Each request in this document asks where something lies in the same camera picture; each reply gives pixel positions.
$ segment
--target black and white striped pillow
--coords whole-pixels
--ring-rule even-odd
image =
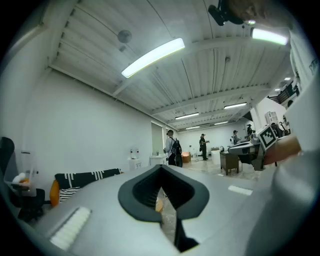
[[[60,189],[59,202],[60,203],[63,202],[64,200],[68,199],[69,197],[77,193],[79,190],[81,190],[81,187],[79,186],[67,188],[67,189]]]
[[[102,180],[113,175],[120,174],[120,169],[110,169],[102,171],[79,172],[79,173],[57,173],[54,177],[59,183],[59,188],[66,190],[70,188],[88,185],[91,182]]]

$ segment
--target person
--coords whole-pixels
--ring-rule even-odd
[[[202,157],[203,157],[203,160],[204,161],[207,161],[208,158],[207,158],[207,143],[206,140],[205,140],[205,134],[201,134],[201,137],[200,137],[200,148],[202,149]]]
[[[237,133],[238,133],[238,131],[236,131],[236,130],[233,131],[233,136],[232,136],[232,137],[233,137],[233,143],[234,143],[234,145],[237,145],[238,142],[239,142]]]
[[[173,153],[173,145],[177,141],[177,139],[173,138],[174,131],[173,130],[168,130],[167,134],[168,138],[165,141],[165,152],[168,153],[168,164],[170,166],[175,166],[176,165],[176,154]]]
[[[285,8],[273,0],[221,0],[221,10],[229,21],[255,21],[269,27],[286,27],[290,31],[290,60],[294,75],[303,92],[319,72],[319,60],[297,21]],[[277,141],[265,154],[264,164],[272,164],[296,155],[301,151],[293,134]]]
[[[247,132],[248,138],[249,138],[252,134],[251,124],[247,124],[247,126],[248,126],[248,128],[246,129],[246,132]]]

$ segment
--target white ceiling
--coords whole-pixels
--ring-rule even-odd
[[[220,27],[208,15],[218,0],[81,0],[75,4],[51,67],[176,129],[237,121],[291,75],[290,48],[250,38],[250,27]],[[118,41],[128,30],[132,39]],[[185,49],[130,78],[121,72],[173,39]],[[224,106],[247,102],[240,109]],[[176,121],[175,117],[199,112]]]

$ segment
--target fluorescent ceiling light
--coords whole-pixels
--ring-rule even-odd
[[[137,59],[134,63],[132,63],[124,71],[122,71],[121,74],[124,77],[129,78],[134,73],[138,72],[139,70],[142,70],[144,67],[148,66],[149,64],[169,54],[172,54],[178,50],[181,50],[183,48],[185,48],[185,44],[182,38],[177,38],[175,40],[167,42],[153,49],[152,51],[149,51],[147,54],[143,55],[141,58]]]
[[[183,115],[183,116],[178,116],[175,119],[178,120],[178,119],[189,118],[189,117],[193,117],[193,116],[197,116],[197,115],[199,115],[199,112],[193,113],[193,114],[186,114],[186,115]]]
[[[286,45],[288,42],[288,38],[276,33],[272,33],[270,31],[254,28],[252,31],[252,38],[253,39],[260,39],[270,41],[280,45]]]
[[[236,107],[241,107],[241,106],[245,106],[245,105],[247,105],[246,102],[244,102],[244,103],[239,103],[239,104],[233,104],[233,105],[225,106],[224,109],[227,110],[227,109],[236,108]]]
[[[200,128],[200,126],[189,127],[189,128],[185,128],[185,129],[186,129],[186,130],[190,130],[190,129],[195,129],[195,128]]]
[[[254,24],[256,24],[256,21],[255,20],[248,20],[247,24],[248,25],[254,25]]]
[[[226,124],[226,123],[229,123],[229,121],[225,121],[225,122],[217,122],[217,123],[215,123],[214,125],[216,126],[216,125],[222,125],[222,124]]]

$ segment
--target table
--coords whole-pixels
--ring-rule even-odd
[[[225,175],[228,175],[228,171],[236,169],[236,173],[239,173],[239,158],[236,154],[229,154],[228,151],[220,152],[221,170],[225,170]]]

